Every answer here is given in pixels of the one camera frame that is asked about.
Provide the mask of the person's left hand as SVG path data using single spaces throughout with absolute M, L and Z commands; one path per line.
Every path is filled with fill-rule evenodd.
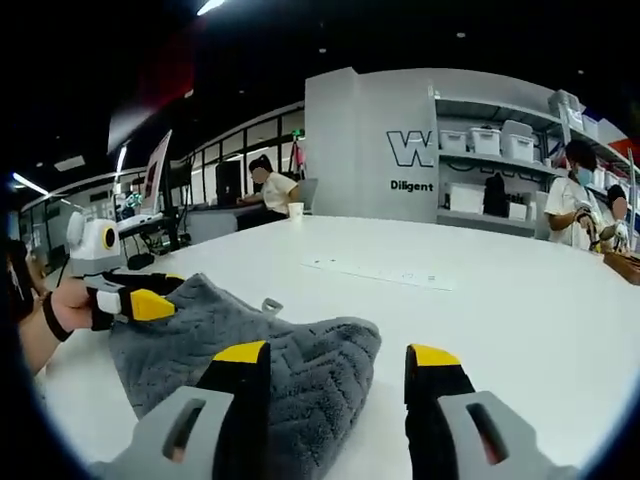
M 50 298 L 52 311 L 66 333 L 93 327 L 92 305 L 83 280 L 62 280 Z

